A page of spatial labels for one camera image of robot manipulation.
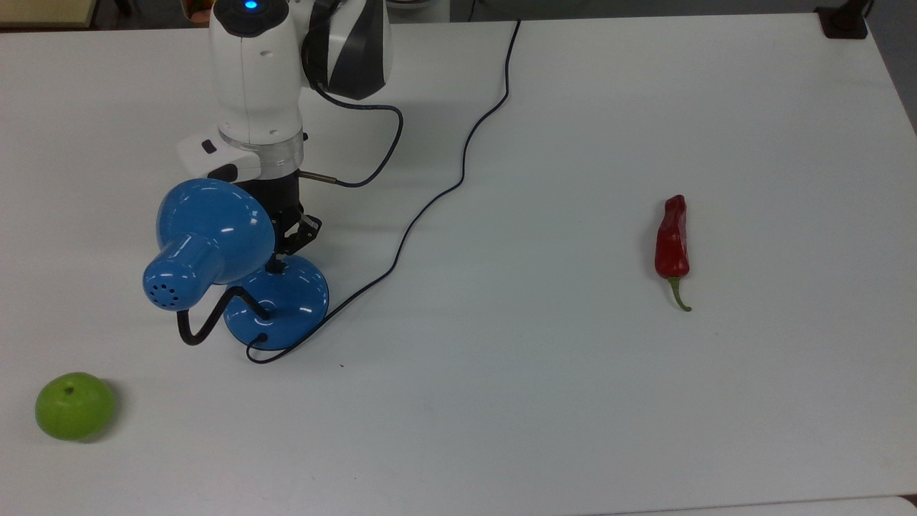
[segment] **lamp base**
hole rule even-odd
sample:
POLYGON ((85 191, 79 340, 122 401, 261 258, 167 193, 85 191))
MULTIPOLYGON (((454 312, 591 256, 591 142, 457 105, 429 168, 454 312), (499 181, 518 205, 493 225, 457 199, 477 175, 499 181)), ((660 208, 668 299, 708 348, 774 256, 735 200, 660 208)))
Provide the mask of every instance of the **lamp base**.
POLYGON ((271 314, 263 320, 241 300, 234 298, 223 312, 233 336, 256 350, 281 351, 296 344, 328 312, 328 283, 312 263, 299 256, 287 256, 282 273, 263 268, 227 285, 244 287, 271 314))

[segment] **lamp head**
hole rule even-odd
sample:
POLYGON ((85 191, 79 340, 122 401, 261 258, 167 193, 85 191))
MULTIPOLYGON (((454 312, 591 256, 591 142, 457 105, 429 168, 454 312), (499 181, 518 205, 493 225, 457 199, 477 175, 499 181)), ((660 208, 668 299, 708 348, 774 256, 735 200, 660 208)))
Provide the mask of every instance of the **lamp head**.
POLYGON ((264 207, 238 186, 192 179, 162 199, 156 220, 160 254, 143 273, 156 306, 187 310, 210 285, 258 270, 274 252, 274 228, 264 207))

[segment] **red chili pepper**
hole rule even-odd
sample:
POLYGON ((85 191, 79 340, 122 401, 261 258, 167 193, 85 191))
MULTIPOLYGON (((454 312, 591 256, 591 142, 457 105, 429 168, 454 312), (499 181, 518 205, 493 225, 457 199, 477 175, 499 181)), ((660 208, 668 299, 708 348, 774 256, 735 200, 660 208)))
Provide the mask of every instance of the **red chili pepper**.
POLYGON ((685 233, 685 205, 684 196, 674 196, 666 201, 666 214, 656 233, 656 272, 672 285, 675 302, 686 312, 691 307, 686 307, 681 302, 679 283, 688 273, 688 241, 685 233))

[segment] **power cord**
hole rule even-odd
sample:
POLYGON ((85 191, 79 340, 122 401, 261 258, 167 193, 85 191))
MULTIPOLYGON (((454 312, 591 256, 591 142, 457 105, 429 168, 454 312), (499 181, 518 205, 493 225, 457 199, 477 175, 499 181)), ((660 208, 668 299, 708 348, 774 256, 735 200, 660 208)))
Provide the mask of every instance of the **power cord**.
POLYGON ((333 96, 322 91, 321 87, 316 83, 311 83, 312 89, 316 90, 319 95, 322 96, 325 100, 334 104, 338 107, 344 107, 345 109, 354 109, 358 111, 392 111, 395 115, 398 116, 398 130, 395 131, 395 137, 392 140, 392 145, 389 147, 388 153, 385 154, 385 157, 382 158, 382 163, 379 163, 379 167, 376 168, 376 171, 370 174, 369 177, 360 181, 359 183, 348 183, 346 181, 341 181, 336 177, 331 177, 329 175, 315 174, 306 171, 299 171, 299 176, 303 179, 314 179, 316 181, 321 181, 323 183, 329 183, 331 185, 344 186, 345 188, 360 188, 361 186, 368 185, 373 179, 379 175, 379 172, 382 172, 382 169, 385 168, 385 165, 389 162, 389 158, 392 157, 392 153, 395 152, 395 147, 398 146, 398 140, 401 139, 402 129, 404 129, 404 115, 402 115, 401 109, 395 106, 387 106, 381 104, 350 104, 349 102, 344 102, 342 100, 337 100, 333 96))
MULTIPOLYGON (((408 224, 407 229, 404 230, 404 234, 402 235, 402 238, 401 238, 401 243, 398 244, 398 251, 395 252, 395 257, 394 257, 394 259, 392 260, 392 265, 389 267, 389 269, 388 269, 387 271, 385 271, 381 276, 379 276, 379 277, 377 277, 376 279, 370 281, 368 284, 366 284, 366 285, 365 285, 363 288, 361 288, 360 290, 358 290, 358 291, 354 292, 353 294, 351 294, 350 297, 348 297, 347 299, 345 299, 340 305, 337 305, 337 307, 336 307, 335 309, 333 309, 333 310, 331 310, 330 312, 328 312, 328 314, 325 315, 325 316, 322 318, 322 320, 319 321, 319 323, 315 325, 314 328, 312 328, 309 332, 307 332, 305 335, 303 335, 303 337, 300 338, 299 341, 297 341, 296 343, 294 343, 292 346, 290 346, 290 347, 284 349, 283 351, 281 351, 281 352, 275 354, 274 356, 271 356, 271 357, 269 357, 269 358, 264 358, 264 359, 259 359, 259 358, 255 358, 254 356, 252 356, 251 350, 254 349, 254 346, 257 345, 257 344, 260 343, 260 342, 264 342, 264 340, 265 340, 266 337, 267 337, 267 336, 264 335, 263 333, 262 333, 261 335, 259 335, 258 338, 254 339, 252 342, 249 342, 248 346, 246 346, 245 355, 249 358, 249 360, 250 360, 251 362, 254 362, 255 364, 269 364, 269 363, 271 363, 271 362, 273 362, 273 361, 275 361, 275 360, 279 360, 280 358, 282 358, 282 357, 284 357, 285 355, 289 354, 289 353, 292 352, 294 349, 296 349, 297 347, 299 347, 303 342, 306 342, 306 341, 309 339, 309 337, 311 337, 313 334, 315 334, 315 332, 318 331, 320 328, 322 328, 323 326, 325 326, 325 324, 327 324, 332 318, 334 318, 338 313, 340 313, 341 310, 343 310, 344 308, 346 308, 347 305, 349 305, 350 303, 352 303, 357 297, 360 297, 364 292, 366 292, 367 290, 369 290, 369 289, 373 288, 374 286, 376 286, 377 284, 379 284, 380 281, 382 281, 383 279, 385 279, 386 277, 388 277, 388 276, 392 273, 392 271, 395 270, 395 266, 398 265, 398 260, 401 258, 401 253, 402 253, 402 250, 404 249, 404 243, 407 241, 408 235, 411 234, 411 230, 414 228, 414 224, 416 224, 417 221, 424 215, 424 213, 426 213, 426 211, 427 211, 431 206, 433 206, 434 203, 436 203, 440 198, 442 198, 443 196, 446 196, 446 195, 448 195, 450 192, 456 190, 457 188, 459 188, 459 187, 465 182, 465 165, 466 165, 466 161, 467 161, 467 158, 468 158, 468 147, 469 147, 469 145, 471 144, 471 137, 474 136, 474 133, 478 130, 478 127, 481 126, 481 124, 484 122, 484 120, 486 120, 490 115, 492 115, 492 114, 495 113, 498 109, 500 109, 500 107, 503 106, 503 103, 506 102, 506 99, 509 98, 509 95, 510 95, 510 58, 511 58, 512 55, 513 55, 513 47, 515 46, 516 35, 519 33, 519 27, 520 27, 521 25, 522 25, 522 20, 517 19, 517 20, 516 20, 516 23, 515 23, 515 28, 513 29, 513 37, 510 39, 509 48, 507 48, 507 50, 506 50, 506 61, 505 61, 504 64, 503 64, 503 97, 502 97, 502 98, 500 99, 500 101, 497 102, 497 103, 496 103, 487 113, 485 113, 481 118, 478 118, 478 121, 475 122, 474 126, 471 128, 471 131, 469 131, 468 137, 465 139, 465 145, 462 147, 462 153, 461 153, 461 169, 460 169, 460 175, 459 175, 459 177, 458 177, 458 182, 455 183, 453 186, 447 188, 446 190, 443 190, 442 192, 440 192, 440 193, 439 193, 438 195, 436 195, 435 197, 433 197, 433 199, 431 199, 430 202, 426 203, 426 205, 425 205, 423 208, 421 208, 420 212, 417 213, 417 215, 414 217, 414 219, 411 220, 411 223, 408 224)), ((373 173, 373 175, 370 176, 370 179, 368 179, 367 182, 371 181, 371 178, 374 177, 375 174, 377 174, 378 172, 379 172, 379 171, 377 170, 375 173, 373 173)))

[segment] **blue desk lamp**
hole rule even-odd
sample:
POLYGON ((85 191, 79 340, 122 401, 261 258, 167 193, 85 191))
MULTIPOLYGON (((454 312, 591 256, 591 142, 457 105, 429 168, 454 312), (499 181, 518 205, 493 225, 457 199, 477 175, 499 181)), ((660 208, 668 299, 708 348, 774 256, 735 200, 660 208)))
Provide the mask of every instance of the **blue desk lamp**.
POLYGON ((160 254, 143 274, 143 288, 159 308, 178 314, 179 333, 200 343, 219 315, 232 334, 254 349, 296 344, 325 316, 328 286, 299 256, 278 259, 267 211, 238 186, 192 179, 175 186, 157 216, 160 254), (188 310, 211 285, 226 285, 211 317, 191 332, 188 310))

